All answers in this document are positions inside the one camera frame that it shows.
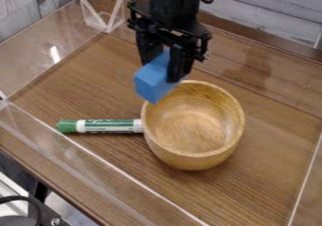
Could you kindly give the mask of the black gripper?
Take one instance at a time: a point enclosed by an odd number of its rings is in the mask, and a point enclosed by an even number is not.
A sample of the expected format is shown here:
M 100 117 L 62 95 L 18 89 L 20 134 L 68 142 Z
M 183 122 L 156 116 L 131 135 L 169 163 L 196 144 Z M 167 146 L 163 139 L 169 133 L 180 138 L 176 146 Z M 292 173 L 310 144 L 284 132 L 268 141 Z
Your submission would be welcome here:
M 136 31 L 140 63 L 147 64 L 169 47 L 167 81 L 179 82 L 203 61 L 211 33 L 197 21 L 200 3 L 212 0 L 131 0 L 128 27 Z

